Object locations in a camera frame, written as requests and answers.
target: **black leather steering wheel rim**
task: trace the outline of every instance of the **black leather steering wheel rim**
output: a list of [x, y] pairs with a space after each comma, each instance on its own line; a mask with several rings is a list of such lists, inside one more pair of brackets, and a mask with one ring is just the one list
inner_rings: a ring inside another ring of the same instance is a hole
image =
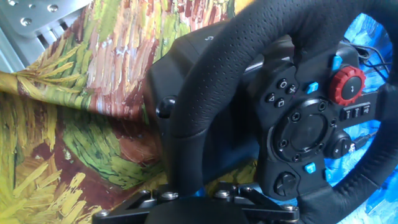
[[[241, 11], [190, 70], [170, 117], [164, 150], [169, 183], [190, 195], [202, 185], [203, 145], [214, 117], [235, 94], [244, 69], [273, 41], [290, 35], [295, 65], [336, 48], [353, 20], [365, 13], [387, 30], [393, 66], [386, 88], [398, 85], [398, 2], [395, 0], [262, 0]], [[300, 196], [300, 222], [336, 223], [360, 206], [398, 164], [398, 118], [386, 117], [357, 166], [335, 187]]]

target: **red selector dial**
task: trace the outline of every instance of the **red selector dial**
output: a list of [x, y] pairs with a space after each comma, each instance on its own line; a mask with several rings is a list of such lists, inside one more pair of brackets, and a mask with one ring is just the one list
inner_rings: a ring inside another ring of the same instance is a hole
[[354, 103], [362, 95], [365, 79], [365, 73], [359, 68], [347, 66], [341, 69], [330, 83], [329, 98], [339, 105]]

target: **steering wheel hub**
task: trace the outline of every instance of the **steering wheel hub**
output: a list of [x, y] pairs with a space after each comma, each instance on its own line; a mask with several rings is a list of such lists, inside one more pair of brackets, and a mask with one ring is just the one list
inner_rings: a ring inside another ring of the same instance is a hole
[[337, 114], [323, 99], [304, 101], [279, 121], [272, 135], [273, 149], [287, 162], [307, 161], [323, 150]]

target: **racing wheel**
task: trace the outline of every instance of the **racing wheel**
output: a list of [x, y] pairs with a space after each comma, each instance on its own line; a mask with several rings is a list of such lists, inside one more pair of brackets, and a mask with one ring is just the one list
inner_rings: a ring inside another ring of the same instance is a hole
[[[254, 1], [228, 22], [177, 39], [146, 83], [170, 186], [193, 195], [220, 175], [203, 155], [224, 139], [239, 159], [258, 153], [262, 192], [297, 198], [301, 223], [350, 214], [398, 164], [397, 11], [393, 0]], [[385, 27], [394, 52], [387, 83], [370, 93], [362, 92], [358, 55], [340, 42], [360, 13]], [[381, 121], [372, 145], [331, 187], [324, 158], [348, 152], [344, 128], [372, 119]], [[253, 151], [239, 149], [253, 141]]]

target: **blue fabric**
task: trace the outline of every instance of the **blue fabric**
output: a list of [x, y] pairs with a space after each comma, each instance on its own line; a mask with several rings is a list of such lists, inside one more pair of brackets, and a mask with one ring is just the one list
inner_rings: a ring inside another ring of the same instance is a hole
[[[352, 23], [347, 30], [345, 37], [355, 44], [367, 45], [377, 48], [386, 62], [392, 61], [392, 45], [383, 29], [382, 25], [378, 24], [372, 18], [362, 14]], [[381, 63], [377, 54], [373, 53], [370, 59], [371, 64]], [[373, 70], [362, 66], [366, 73], [367, 79], [365, 82], [366, 92], [374, 91], [381, 86], [383, 79]], [[387, 77], [387, 72], [382, 71], [383, 75]], [[347, 128], [345, 131], [355, 139], [359, 136], [373, 133], [377, 130], [380, 123], [378, 121], [370, 121], [357, 126]], [[336, 185], [361, 159], [363, 154], [370, 146], [373, 139], [371, 139], [360, 150], [348, 154], [345, 157], [337, 160], [327, 159], [326, 166], [331, 170], [333, 178], [330, 181], [331, 185]], [[385, 181], [384, 185], [376, 191], [366, 202], [362, 204], [351, 215], [346, 217], [340, 223], [398, 223], [398, 172], [397, 169]]]

